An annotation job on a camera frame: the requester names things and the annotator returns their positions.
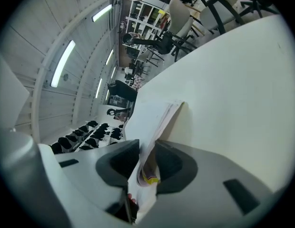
person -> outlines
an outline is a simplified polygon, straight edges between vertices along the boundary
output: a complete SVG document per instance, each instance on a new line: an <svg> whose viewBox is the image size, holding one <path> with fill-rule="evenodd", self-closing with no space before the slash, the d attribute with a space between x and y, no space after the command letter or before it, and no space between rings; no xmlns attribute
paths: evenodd
<svg viewBox="0 0 295 228"><path fill-rule="evenodd" d="M132 39L141 39L141 35L139 33L135 33L135 32L129 32L126 33L123 37L122 37L122 41L125 44L129 44L132 45Z"/></svg>
<svg viewBox="0 0 295 228"><path fill-rule="evenodd" d="M122 71L124 71L125 74L133 74L133 70L129 67L123 68Z"/></svg>

desk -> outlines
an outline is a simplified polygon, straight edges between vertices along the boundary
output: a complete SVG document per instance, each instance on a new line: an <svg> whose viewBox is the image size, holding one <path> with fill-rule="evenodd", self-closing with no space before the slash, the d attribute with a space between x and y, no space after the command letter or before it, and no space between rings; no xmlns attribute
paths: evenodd
<svg viewBox="0 0 295 228"><path fill-rule="evenodd" d="M163 140L219 153L275 191L295 163L295 41L280 16L208 42L139 89L185 103Z"/></svg>

ceiling light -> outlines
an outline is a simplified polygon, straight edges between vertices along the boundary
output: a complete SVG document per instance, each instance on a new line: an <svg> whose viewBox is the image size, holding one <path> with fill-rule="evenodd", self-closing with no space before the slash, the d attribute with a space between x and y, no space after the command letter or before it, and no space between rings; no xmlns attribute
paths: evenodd
<svg viewBox="0 0 295 228"><path fill-rule="evenodd" d="M57 65L57 68L56 68L56 71L54 72L54 75L53 75L53 78L52 78L52 81L51 81L51 86L52 87L58 87L58 83L59 83L59 79L61 77L61 73L63 71L63 68L66 64L66 61L68 59L68 57L70 56L73 48L75 47L75 42L73 40L71 40L68 44L68 46L66 47L58 65Z"/></svg>
<svg viewBox="0 0 295 228"><path fill-rule="evenodd" d="M107 100L108 100L108 96L109 96L109 90L108 90L108 93L106 94L105 101L107 101Z"/></svg>
<svg viewBox="0 0 295 228"><path fill-rule="evenodd" d="M101 83L102 83L102 78L100 79L99 85L98 85L98 89L97 89L97 93L96 93L96 98L98 97L98 93L101 87Z"/></svg>
<svg viewBox="0 0 295 228"><path fill-rule="evenodd" d="M111 55L113 55L113 52L114 52L114 49L112 49L112 51L110 52L110 55L109 55L109 57L108 57L108 60L106 61L106 65L108 64L108 62L109 62L109 60L110 60L110 57L111 57Z"/></svg>
<svg viewBox="0 0 295 228"><path fill-rule="evenodd" d="M116 67L114 67L114 70L113 70L113 73L111 75L111 78L113 78L114 74L115 74L115 71L116 71Z"/></svg>
<svg viewBox="0 0 295 228"><path fill-rule="evenodd" d="M106 12L110 11L112 8L112 5L109 4L107 7L105 7L104 9L102 9L99 13L97 13L96 15L94 15L92 17L92 21L96 22L97 19L99 19L103 14L105 14Z"/></svg>

white shelf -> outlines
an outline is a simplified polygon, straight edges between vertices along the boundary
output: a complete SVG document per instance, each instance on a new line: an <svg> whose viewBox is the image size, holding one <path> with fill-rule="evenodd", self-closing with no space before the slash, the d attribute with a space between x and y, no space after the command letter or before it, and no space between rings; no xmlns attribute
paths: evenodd
<svg viewBox="0 0 295 228"><path fill-rule="evenodd" d="M139 50L138 48L131 47L131 46L127 45L127 44L122 44L122 45L123 45L123 46L126 46L126 47L129 47L129 48L133 48L133 49L135 49L135 50Z"/></svg>
<svg viewBox="0 0 295 228"><path fill-rule="evenodd" d="M152 5L152 4L149 4L149 3L147 3L147 2L144 2L144 1L139 1L139 2L141 2L142 4L146 4L146 5L148 5L148 6L151 6L151 7L155 8L155 9L162 10L161 8L156 7L156 6L154 6L154 5Z"/></svg>
<svg viewBox="0 0 295 228"><path fill-rule="evenodd" d="M140 21L140 20L138 20L138 19L133 19L133 18L130 18L130 17L126 17L126 19L128 19L128 20L130 20L130 21L133 21L133 22L138 22L138 23L143 24L143 25L145 25L145 26L149 26L149 27L151 27L151 28L153 28L153 29L157 29L157 30L161 31L160 28L157 28L157 27L155 27L154 25L150 25L150 24L148 24L148 23L146 23L146 22L143 22L143 21Z"/></svg>
<svg viewBox="0 0 295 228"><path fill-rule="evenodd" d="M141 16L141 13L143 11L144 6L145 6L145 4L142 4L141 5L141 8L140 8L139 13L138 13L138 17Z"/></svg>
<svg viewBox="0 0 295 228"><path fill-rule="evenodd" d="M103 141L103 140L100 141L98 139L94 139L96 141L96 144L99 145L99 148L108 146L111 143L111 137L110 137L110 135L113 132L113 129L114 129L114 127L111 127L111 126L108 127L108 129L106 130L106 132L110 132L110 133L109 133L109 135L105 135L104 136L104 138L106 138L105 141ZM97 130L97 128L94 129L94 131L83 141L83 143L79 145L79 147L75 150L75 152L79 152L80 151L80 147L82 147L82 146L84 146L86 144L85 141L88 140L90 138L90 136L93 135L96 130Z"/></svg>
<svg viewBox="0 0 295 228"><path fill-rule="evenodd" d="M147 19L152 15L153 10L154 10L154 8L152 8L151 11L149 12Z"/></svg>
<svg viewBox="0 0 295 228"><path fill-rule="evenodd" d="M157 25L158 21L159 21L160 18L161 18L161 15L162 15L161 13L158 14L158 16L157 16L157 18L156 18L156 20L155 20L154 26Z"/></svg>

paper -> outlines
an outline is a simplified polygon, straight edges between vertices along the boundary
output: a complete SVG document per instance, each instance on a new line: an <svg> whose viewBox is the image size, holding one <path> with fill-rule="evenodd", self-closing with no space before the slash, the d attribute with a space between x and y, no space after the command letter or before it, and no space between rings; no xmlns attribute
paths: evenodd
<svg viewBox="0 0 295 228"><path fill-rule="evenodd" d="M139 139L139 162L128 180L128 192L136 199L139 212L147 212L156 201L157 173L143 167L173 115L183 102L180 100L149 100L136 102L132 117L125 127L126 140Z"/></svg>

